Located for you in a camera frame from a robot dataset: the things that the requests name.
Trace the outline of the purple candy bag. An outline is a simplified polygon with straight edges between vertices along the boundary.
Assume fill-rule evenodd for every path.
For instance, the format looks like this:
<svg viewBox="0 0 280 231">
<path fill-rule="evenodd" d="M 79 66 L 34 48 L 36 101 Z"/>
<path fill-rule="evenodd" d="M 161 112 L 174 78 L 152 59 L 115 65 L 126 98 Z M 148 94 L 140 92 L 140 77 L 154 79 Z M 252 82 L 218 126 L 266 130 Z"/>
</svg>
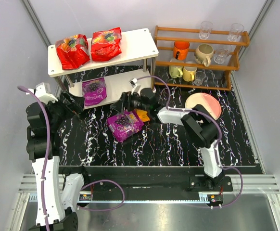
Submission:
<svg viewBox="0 0 280 231">
<path fill-rule="evenodd" d="M 82 83 L 82 95 L 85 98 L 84 106 L 101 103 L 107 98 L 106 83 L 103 77 Z"/>
<path fill-rule="evenodd" d="M 123 111 L 107 119 L 107 125 L 118 142 L 123 142 L 130 136 L 142 130 L 144 123 L 136 111 Z"/>
</svg>

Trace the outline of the large red candy bag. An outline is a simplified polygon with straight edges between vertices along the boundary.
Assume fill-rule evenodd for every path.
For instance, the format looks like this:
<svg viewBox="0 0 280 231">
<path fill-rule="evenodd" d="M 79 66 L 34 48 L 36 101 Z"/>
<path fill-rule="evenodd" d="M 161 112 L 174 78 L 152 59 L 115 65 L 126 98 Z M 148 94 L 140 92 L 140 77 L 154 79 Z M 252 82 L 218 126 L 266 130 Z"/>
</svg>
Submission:
<svg viewBox="0 0 280 231">
<path fill-rule="evenodd" d="M 74 70 L 90 61 L 87 37 L 76 34 L 58 40 L 55 48 L 63 70 Z"/>
</svg>

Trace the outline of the small red candy bag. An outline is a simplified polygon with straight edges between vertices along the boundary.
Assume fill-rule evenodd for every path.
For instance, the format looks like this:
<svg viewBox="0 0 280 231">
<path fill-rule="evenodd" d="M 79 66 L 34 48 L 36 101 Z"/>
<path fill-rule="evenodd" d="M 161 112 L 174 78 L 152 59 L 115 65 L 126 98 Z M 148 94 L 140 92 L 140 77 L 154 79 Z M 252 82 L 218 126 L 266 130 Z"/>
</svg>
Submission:
<svg viewBox="0 0 280 231">
<path fill-rule="evenodd" d="M 106 62 L 121 54 L 121 28 L 97 31 L 92 34 L 90 53 L 94 62 Z"/>
</svg>

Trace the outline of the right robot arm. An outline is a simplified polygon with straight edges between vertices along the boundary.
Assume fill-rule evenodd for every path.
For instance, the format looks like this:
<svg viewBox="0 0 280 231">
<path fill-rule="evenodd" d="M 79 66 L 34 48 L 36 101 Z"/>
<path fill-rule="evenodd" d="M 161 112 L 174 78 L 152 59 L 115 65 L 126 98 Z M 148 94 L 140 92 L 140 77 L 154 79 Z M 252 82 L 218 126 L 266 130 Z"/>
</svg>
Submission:
<svg viewBox="0 0 280 231">
<path fill-rule="evenodd" d="M 210 189 L 221 184 L 225 176 L 218 149 L 221 129 L 204 106 L 197 104 L 192 109 L 162 106 L 152 89 L 143 88 L 140 93 L 123 92 L 111 108 L 119 113 L 141 109 L 153 122 L 183 126 L 191 141 L 200 148 L 204 163 L 203 184 Z"/>
</svg>

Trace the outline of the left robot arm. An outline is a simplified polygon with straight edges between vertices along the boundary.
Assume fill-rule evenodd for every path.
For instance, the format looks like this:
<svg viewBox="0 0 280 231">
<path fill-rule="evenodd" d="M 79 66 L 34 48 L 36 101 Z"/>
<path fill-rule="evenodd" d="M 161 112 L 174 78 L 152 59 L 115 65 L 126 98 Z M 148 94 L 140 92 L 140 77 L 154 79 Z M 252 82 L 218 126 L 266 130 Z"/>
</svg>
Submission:
<svg viewBox="0 0 280 231">
<path fill-rule="evenodd" d="M 83 167 L 68 170 L 64 187 L 59 186 L 59 146 L 57 133 L 61 124 L 83 112 L 84 98 L 63 92 L 66 102 L 51 94 L 40 95 L 39 101 L 26 109 L 26 150 L 36 177 L 37 218 L 32 231 L 76 231 L 76 206 L 88 175 Z"/>
</svg>

